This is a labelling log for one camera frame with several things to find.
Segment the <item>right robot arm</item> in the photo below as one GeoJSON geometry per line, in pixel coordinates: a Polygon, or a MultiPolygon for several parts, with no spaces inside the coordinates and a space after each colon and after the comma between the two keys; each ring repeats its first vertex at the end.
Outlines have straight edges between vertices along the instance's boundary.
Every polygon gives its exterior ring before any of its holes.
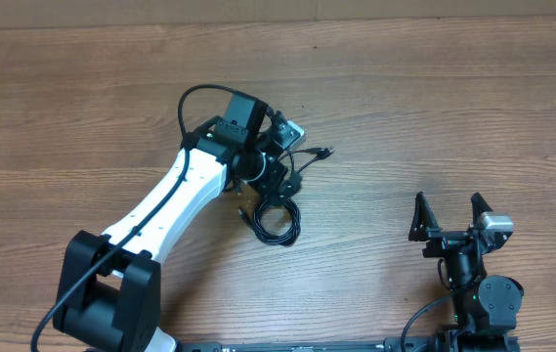
{"type": "Polygon", "coordinates": [[[424,193],[415,196],[408,239],[424,242],[422,255],[436,258],[439,280],[448,293],[418,310],[400,336],[403,351],[518,351],[519,342],[508,333],[517,327],[525,291],[509,277],[492,275],[484,257],[501,249],[514,231],[511,217],[496,212],[484,198],[471,197],[472,222],[463,231],[445,231],[424,193]],[[426,341],[412,342],[407,333],[431,309],[451,303],[454,323],[438,329],[426,341]]]}

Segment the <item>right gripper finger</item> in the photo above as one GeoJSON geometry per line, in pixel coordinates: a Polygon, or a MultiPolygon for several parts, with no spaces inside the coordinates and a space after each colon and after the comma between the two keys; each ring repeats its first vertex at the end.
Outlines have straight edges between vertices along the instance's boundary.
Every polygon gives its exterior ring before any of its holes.
{"type": "Polygon", "coordinates": [[[425,194],[417,193],[408,239],[412,242],[427,242],[439,233],[440,225],[425,194]]]}
{"type": "Polygon", "coordinates": [[[479,217],[484,212],[492,212],[492,208],[488,205],[488,203],[485,201],[480,193],[474,193],[471,196],[470,200],[472,205],[472,218],[474,224],[478,223],[479,217]]]}

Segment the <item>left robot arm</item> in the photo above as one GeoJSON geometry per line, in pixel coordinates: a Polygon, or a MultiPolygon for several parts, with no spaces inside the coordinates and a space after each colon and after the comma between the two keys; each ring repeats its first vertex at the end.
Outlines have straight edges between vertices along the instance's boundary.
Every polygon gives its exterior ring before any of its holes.
{"type": "Polygon", "coordinates": [[[161,181],[101,234],[69,242],[51,322],[96,351],[177,351],[160,326],[161,269],[193,218],[230,184],[270,201],[295,186],[279,157],[305,132],[263,101],[235,92],[224,115],[182,132],[181,149],[161,181]]]}

